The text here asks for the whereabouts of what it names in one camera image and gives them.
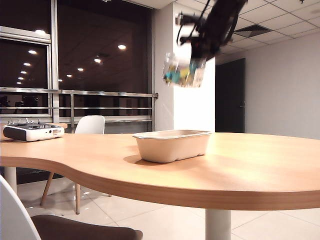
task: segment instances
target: robotic arm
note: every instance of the robotic arm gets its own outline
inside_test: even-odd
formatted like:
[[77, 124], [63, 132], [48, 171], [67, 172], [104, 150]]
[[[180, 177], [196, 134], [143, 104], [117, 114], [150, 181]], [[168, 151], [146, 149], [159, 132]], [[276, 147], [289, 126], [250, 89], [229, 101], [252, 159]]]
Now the robotic arm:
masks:
[[[206, 19], [203, 18], [210, 0], [207, 1], [200, 17], [180, 13], [175, 23], [180, 25], [194, 25], [189, 36], [180, 37], [181, 45], [191, 43], [191, 59], [206, 58], [210, 60], [215, 57], [221, 46], [226, 45], [237, 25], [238, 15], [248, 0], [216, 0], [211, 12]], [[196, 30], [199, 35], [192, 36]]]

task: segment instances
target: chair back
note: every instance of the chair back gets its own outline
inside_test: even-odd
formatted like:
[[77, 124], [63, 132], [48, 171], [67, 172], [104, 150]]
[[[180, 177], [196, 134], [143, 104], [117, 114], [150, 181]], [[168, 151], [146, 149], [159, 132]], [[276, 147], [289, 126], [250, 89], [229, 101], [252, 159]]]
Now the chair back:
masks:
[[1, 240], [41, 240], [27, 210], [0, 175], [0, 239]]
[[84, 116], [78, 122], [75, 134], [104, 134], [105, 117], [100, 115]]

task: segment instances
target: white wall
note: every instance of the white wall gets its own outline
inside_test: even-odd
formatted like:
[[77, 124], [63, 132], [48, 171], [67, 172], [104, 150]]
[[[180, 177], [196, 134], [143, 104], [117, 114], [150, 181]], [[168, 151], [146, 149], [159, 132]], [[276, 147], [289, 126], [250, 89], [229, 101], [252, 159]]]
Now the white wall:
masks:
[[[183, 11], [185, 14], [199, 11], [175, 3], [173, 5], [173, 17]], [[180, 26], [173, 26], [173, 51], [175, 55], [187, 60], [191, 57], [191, 45], [178, 46], [176, 37]], [[193, 26], [184, 26], [181, 36], [188, 36]], [[174, 129], [193, 129], [215, 131], [215, 59], [207, 61], [200, 88], [174, 87]]]
[[[166, 86], [162, 71], [167, 52], [190, 59], [191, 45], [177, 46], [179, 26], [175, 25], [176, 15], [200, 12], [186, 6], [171, 3], [155, 11], [155, 92], [159, 99], [155, 102], [155, 130], [192, 129], [215, 130], [215, 59], [206, 63], [200, 88]], [[184, 27], [181, 35], [189, 35], [192, 27]]]
[[217, 60], [245, 58], [245, 129], [320, 139], [320, 34]]
[[173, 3], [154, 11], [154, 89], [159, 93], [155, 101], [155, 130], [174, 128], [174, 89], [164, 84], [163, 68], [166, 53], [173, 52]]

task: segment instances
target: dark door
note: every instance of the dark door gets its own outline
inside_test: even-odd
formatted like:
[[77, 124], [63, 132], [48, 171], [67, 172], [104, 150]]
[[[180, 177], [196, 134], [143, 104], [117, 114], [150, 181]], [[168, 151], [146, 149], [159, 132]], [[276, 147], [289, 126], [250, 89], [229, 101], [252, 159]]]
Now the dark door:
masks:
[[245, 132], [246, 59], [215, 67], [215, 131]]

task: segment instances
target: table top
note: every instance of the table top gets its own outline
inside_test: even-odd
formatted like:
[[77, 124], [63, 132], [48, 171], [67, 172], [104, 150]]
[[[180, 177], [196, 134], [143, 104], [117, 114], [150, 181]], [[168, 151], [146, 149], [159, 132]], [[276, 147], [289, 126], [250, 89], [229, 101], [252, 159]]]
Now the table top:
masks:
[[85, 187], [147, 202], [226, 210], [320, 207], [320, 140], [214, 133], [204, 156], [141, 159], [131, 134], [68, 134], [1, 142], [1, 166], [59, 173]]

